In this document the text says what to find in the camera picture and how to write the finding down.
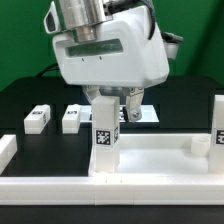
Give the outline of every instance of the cable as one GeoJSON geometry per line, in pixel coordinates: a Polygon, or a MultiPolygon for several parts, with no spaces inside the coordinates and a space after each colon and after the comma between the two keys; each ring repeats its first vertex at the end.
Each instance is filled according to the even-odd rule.
{"type": "Polygon", "coordinates": [[[152,21],[152,27],[149,33],[149,37],[148,39],[151,40],[154,33],[155,33],[155,29],[156,29],[156,13],[155,13],[155,8],[154,5],[152,3],[151,0],[139,0],[140,2],[142,2],[145,6],[147,6],[149,12],[150,12],[150,17],[151,17],[151,21],[152,21]]]}
{"type": "Polygon", "coordinates": [[[41,78],[45,73],[51,72],[51,71],[59,71],[59,68],[58,68],[58,64],[57,63],[52,64],[52,65],[49,65],[48,67],[46,67],[45,69],[43,69],[41,72],[37,73],[35,75],[35,77],[41,78]]]}

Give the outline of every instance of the black table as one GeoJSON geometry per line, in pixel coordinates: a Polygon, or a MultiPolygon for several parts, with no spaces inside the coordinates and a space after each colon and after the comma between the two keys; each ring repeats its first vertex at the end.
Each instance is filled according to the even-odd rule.
{"type": "MultiPolygon", "coordinates": [[[[102,91],[118,95],[119,91],[102,91]]],[[[122,123],[121,133],[210,133],[215,94],[224,88],[206,77],[169,77],[145,91],[159,123],[122,123]]],[[[63,135],[67,105],[88,104],[80,86],[61,78],[22,78],[0,93],[0,137],[16,134],[18,152],[1,176],[87,176],[91,124],[63,135]],[[51,120],[41,135],[25,135],[23,120],[35,105],[49,104],[51,120]]],[[[223,206],[0,206],[0,223],[221,223],[223,206]]]]}

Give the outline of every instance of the white block with marker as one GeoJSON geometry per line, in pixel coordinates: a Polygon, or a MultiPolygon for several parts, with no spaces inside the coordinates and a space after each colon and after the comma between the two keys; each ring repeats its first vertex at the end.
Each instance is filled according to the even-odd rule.
{"type": "Polygon", "coordinates": [[[119,165],[120,100],[98,96],[92,101],[93,166],[95,172],[117,171],[119,165]]]}
{"type": "Polygon", "coordinates": [[[49,105],[38,105],[24,120],[26,134],[40,134],[51,118],[49,105]]]}
{"type": "Polygon", "coordinates": [[[0,174],[4,171],[16,152],[16,136],[4,135],[0,139],[0,174]]]}
{"type": "Polygon", "coordinates": [[[77,134],[79,132],[81,108],[78,104],[67,107],[62,119],[63,134],[77,134]]]}
{"type": "Polygon", "coordinates": [[[209,171],[224,173],[224,95],[215,96],[209,171]]]}

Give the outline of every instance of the white platform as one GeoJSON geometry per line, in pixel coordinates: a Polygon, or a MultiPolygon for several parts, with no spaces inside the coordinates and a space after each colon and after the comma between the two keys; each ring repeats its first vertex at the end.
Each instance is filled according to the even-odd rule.
{"type": "Polygon", "coordinates": [[[224,205],[224,175],[191,155],[193,136],[122,135],[118,173],[94,173],[90,163],[92,177],[1,178],[0,204],[224,205]]]}
{"type": "MultiPolygon", "coordinates": [[[[123,112],[122,107],[120,107],[120,122],[125,122],[123,118],[123,112]]],[[[140,121],[137,121],[139,123],[141,122],[159,122],[159,119],[156,115],[156,111],[152,105],[142,105],[142,119],[140,121]]],[[[82,123],[91,123],[92,120],[90,119],[92,116],[92,108],[91,106],[82,106],[81,109],[81,122],[82,123]]]]}

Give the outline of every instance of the green backdrop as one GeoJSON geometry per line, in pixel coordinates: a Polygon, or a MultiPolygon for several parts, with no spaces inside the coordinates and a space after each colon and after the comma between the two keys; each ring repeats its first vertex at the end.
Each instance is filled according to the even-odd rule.
{"type": "MultiPolygon", "coordinates": [[[[0,0],[0,90],[56,62],[43,18],[50,0],[0,0]]],[[[224,84],[224,1],[154,0],[162,31],[185,38],[170,75],[206,75],[224,84]]]]}

